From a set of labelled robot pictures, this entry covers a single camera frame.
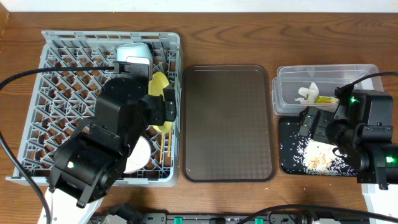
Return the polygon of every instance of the wooden table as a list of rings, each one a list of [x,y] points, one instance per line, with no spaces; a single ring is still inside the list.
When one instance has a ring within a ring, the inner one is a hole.
[[[176,32],[185,67],[258,64],[268,70],[270,80],[284,65],[373,63],[381,72],[398,71],[397,19],[397,14],[13,12],[0,41],[0,80],[38,67],[45,44],[42,30]],[[15,154],[34,81],[35,76],[25,77],[0,92],[0,127]],[[398,77],[382,82],[397,100]],[[397,109],[395,104],[395,126]],[[278,119],[274,116],[275,133]],[[4,180],[13,170],[0,152],[0,223],[35,223],[42,206],[30,187]],[[285,203],[366,209],[355,178],[287,175],[280,170],[265,184],[193,184],[180,176],[168,189],[113,187],[99,210],[117,203],[170,213],[252,213]]]

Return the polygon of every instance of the dish rack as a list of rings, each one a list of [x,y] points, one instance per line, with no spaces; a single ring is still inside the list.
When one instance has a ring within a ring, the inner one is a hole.
[[[133,174],[123,174],[114,185],[171,187],[178,181],[180,143],[180,98],[183,52],[180,37],[170,32],[42,31],[46,44],[39,68],[113,66],[122,44],[146,43],[153,55],[153,72],[164,73],[174,84],[177,118],[173,123],[171,147],[166,134],[162,161],[162,135],[152,126],[145,131],[150,139],[150,162]],[[101,87],[115,74],[106,71],[45,72],[37,75],[25,122],[18,160],[38,185],[48,185],[54,164],[53,154],[75,130],[82,118],[94,116]],[[15,168],[7,180],[28,185]]]

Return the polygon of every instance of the yellow dish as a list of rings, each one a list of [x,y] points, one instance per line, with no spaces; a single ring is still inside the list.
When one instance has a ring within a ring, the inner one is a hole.
[[[152,96],[163,96],[163,89],[169,85],[169,80],[162,72],[157,72],[152,76],[152,80],[148,83],[148,94]],[[153,125],[156,131],[160,131],[162,133],[169,133],[173,126],[173,122],[165,121],[162,126]]]

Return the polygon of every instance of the wooden stick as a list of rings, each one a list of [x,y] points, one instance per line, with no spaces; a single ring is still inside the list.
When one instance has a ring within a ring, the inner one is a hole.
[[[164,147],[164,134],[162,133],[162,142],[160,144],[160,164],[163,164],[162,159],[163,159],[163,147]]]
[[[170,128],[170,132],[169,132],[169,145],[167,146],[167,150],[169,150],[167,152],[167,157],[170,157],[171,153],[172,153],[172,149],[171,149],[171,145],[172,145],[172,132],[173,132],[173,127]]]

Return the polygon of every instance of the green connector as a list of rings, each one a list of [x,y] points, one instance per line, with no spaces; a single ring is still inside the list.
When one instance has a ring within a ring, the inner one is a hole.
[[[262,218],[256,218],[254,224],[264,224],[264,220]]]
[[[182,224],[182,217],[175,217],[174,224]]]

